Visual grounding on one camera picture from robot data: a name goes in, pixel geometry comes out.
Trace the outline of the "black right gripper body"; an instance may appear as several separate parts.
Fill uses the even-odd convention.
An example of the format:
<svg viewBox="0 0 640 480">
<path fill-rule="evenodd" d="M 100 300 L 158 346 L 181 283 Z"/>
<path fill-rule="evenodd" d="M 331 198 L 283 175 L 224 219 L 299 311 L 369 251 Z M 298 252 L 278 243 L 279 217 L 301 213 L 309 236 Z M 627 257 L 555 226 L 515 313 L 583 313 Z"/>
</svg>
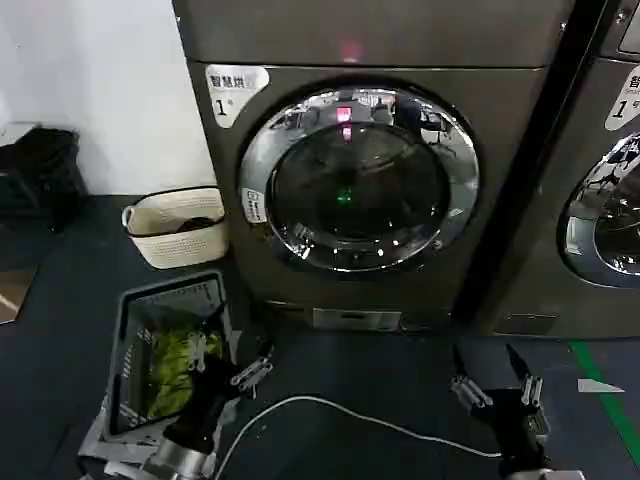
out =
<svg viewBox="0 0 640 480">
<path fill-rule="evenodd" d="M 546 417 L 540 405 L 525 405 L 522 393 L 488 391 L 491 403 L 474 405 L 470 414 L 493 432 L 501 452 L 500 468 L 545 468 Z"/>
</svg>

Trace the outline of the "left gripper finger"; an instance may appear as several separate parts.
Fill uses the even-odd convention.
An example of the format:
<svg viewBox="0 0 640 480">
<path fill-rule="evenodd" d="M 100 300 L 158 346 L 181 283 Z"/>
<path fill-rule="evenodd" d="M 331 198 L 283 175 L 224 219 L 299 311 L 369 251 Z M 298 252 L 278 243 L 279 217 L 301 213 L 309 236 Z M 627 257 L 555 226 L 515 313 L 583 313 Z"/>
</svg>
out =
<svg viewBox="0 0 640 480">
<path fill-rule="evenodd" d="M 220 303 L 215 310 L 187 336 L 187 367 L 189 371 L 204 372 L 206 359 L 210 355 L 221 357 L 224 353 L 224 326 L 222 315 L 226 303 Z"/>
<path fill-rule="evenodd" d="M 265 340 L 258 349 L 257 358 L 231 377 L 230 385 L 240 395 L 255 397 L 258 384 L 272 371 L 273 341 Z"/>
</svg>

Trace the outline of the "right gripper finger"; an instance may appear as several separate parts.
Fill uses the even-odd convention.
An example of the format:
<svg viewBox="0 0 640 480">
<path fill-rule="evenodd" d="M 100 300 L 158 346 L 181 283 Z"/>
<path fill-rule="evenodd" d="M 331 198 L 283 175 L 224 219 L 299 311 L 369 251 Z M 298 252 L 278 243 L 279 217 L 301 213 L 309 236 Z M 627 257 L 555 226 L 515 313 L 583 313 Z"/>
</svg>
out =
<svg viewBox="0 0 640 480">
<path fill-rule="evenodd" d="M 468 410 L 482 409 L 493 405 L 492 398 L 467 374 L 466 366 L 457 344 L 452 345 L 454 375 L 451 379 L 451 390 Z"/>
<path fill-rule="evenodd" d="M 518 380 L 521 382 L 521 402 L 525 406 L 540 407 L 543 379 L 531 373 L 525 359 L 511 345 L 506 345 L 509 362 Z"/>
</svg>

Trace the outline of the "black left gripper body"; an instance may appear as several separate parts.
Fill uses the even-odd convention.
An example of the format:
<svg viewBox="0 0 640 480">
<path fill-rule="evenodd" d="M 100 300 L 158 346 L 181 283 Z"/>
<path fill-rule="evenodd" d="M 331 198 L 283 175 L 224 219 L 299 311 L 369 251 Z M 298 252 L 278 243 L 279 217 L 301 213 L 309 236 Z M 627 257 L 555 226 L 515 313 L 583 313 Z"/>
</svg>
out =
<svg viewBox="0 0 640 480">
<path fill-rule="evenodd" d="M 205 370 L 192 381 L 185 407 L 176 421 L 164 429 L 163 437 L 193 451 L 213 451 L 213 437 L 224 406 L 239 396 L 239 389 L 231 384 L 239 372 L 232 362 L 206 355 Z"/>
</svg>

